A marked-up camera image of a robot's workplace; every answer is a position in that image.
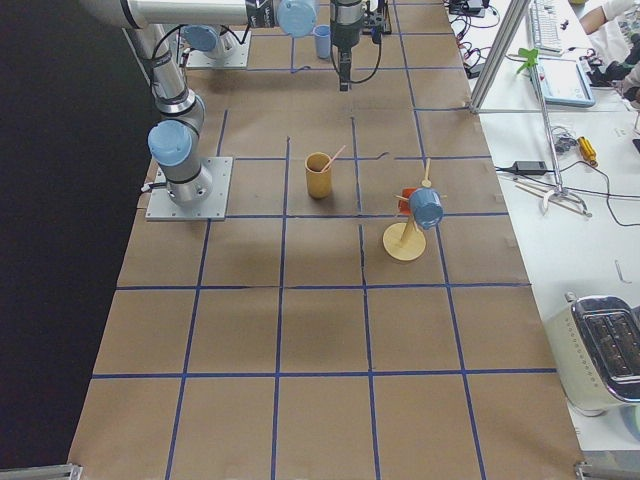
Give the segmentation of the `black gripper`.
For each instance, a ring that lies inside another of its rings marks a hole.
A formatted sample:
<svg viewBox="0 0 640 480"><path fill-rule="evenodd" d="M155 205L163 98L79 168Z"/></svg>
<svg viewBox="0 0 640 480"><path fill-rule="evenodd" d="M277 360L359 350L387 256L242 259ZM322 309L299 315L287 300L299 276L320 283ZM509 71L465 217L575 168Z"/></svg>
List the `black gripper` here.
<svg viewBox="0 0 640 480"><path fill-rule="evenodd" d="M351 84L351 48L359 43L362 28L360 0L331 0L330 29L332 44L338 48L339 90Z"/></svg>

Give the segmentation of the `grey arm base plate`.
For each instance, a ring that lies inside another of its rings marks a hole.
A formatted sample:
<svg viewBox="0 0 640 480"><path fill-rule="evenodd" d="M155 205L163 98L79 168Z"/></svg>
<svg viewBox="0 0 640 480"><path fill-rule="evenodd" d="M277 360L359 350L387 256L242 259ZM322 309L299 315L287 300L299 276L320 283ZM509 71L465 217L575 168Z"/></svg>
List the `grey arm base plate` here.
<svg viewBox="0 0 640 480"><path fill-rule="evenodd" d="M226 216L232 157L201 157L200 175L187 184L171 184L162 170L150 190L148 221L223 221Z"/></svg>

